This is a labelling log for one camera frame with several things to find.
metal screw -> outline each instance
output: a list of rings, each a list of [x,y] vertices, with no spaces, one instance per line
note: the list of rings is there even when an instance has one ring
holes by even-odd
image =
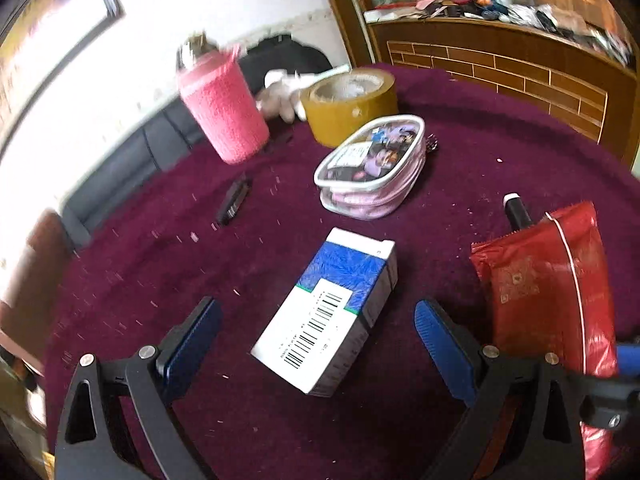
[[[138,355],[140,356],[141,359],[149,359],[150,357],[153,357],[155,353],[156,353],[156,349],[151,345],[143,346],[138,351]]]
[[[91,363],[94,362],[94,355],[93,354],[84,354],[81,358],[80,358],[80,366],[88,366]]]
[[[497,347],[493,345],[486,345],[482,347],[482,353],[486,355],[489,359],[495,359],[500,355],[500,351]]]
[[[557,365],[560,362],[560,359],[558,359],[558,356],[553,352],[548,352],[545,354],[545,361],[550,365]]]

maroon velvet cloth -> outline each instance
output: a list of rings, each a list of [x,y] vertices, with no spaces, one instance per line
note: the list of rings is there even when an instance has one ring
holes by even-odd
[[[420,342],[414,307],[434,296],[490,341],[469,254],[472,242],[509,232],[508,192],[520,193],[534,220],[593,201],[618,336],[640,327],[640,182],[628,169],[524,102],[438,70],[382,68],[397,78],[401,113],[423,117],[440,141],[400,208],[371,222],[323,209],[313,172],[329,150],[305,123],[292,127],[288,144],[240,166],[222,163],[207,143],[197,147],[129,200],[68,270],[46,367],[52,443],[82,354],[108,360],[156,344],[210,294],[222,302],[223,329],[174,407],[220,479],[418,478],[463,405]],[[214,230],[225,192],[243,171],[254,187],[231,225]],[[399,281],[336,394],[318,399],[249,352],[334,226],[394,240]]]

framed picture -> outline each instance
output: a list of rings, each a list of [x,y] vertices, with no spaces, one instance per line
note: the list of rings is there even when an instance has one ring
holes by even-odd
[[[47,85],[121,14],[118,0],[18,2],[0,31],[0,157]]]

round table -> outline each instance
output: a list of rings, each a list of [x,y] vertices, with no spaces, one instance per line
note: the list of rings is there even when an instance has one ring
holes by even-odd
[[[220,479],[419,478],[463,405],[450,398],[418,338],[414,307],[433,296],[481,342],[491,341],[469,254],[472,242],[509,232],[501,203],[508,192],[523,197],[534,220],[593,201],[618,336],[640,326],[640,182],[627,169],[529,104],[439,70],[381,68],[396,76],[401,113],[423,117],[440,142],[400,208],[375,221],[323,209],[313,172],[329,150],[306,123],[290,127],[287,144],[239,166],[202,143],[129,200],[71,263],[46,365],[51,444],[83,354],[123,358],[157,344],[212,295],[222,303],[223,328],[174,409]],[[212,226],[242,172],[254,185],[239,215]],[[333,227],[394,240],[399,281],[347,377],[321,399],[249,352]]]

red plastic bag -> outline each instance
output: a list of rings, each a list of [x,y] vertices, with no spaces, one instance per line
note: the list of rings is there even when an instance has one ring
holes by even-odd
[[[582,202],[508,236],[473,244],[493,307],[493,343],[513,356],[558,355],[568,369],[617,374],[613,304],[593,204]],[[609,460],[610,434],[582,425],[587,480]]]

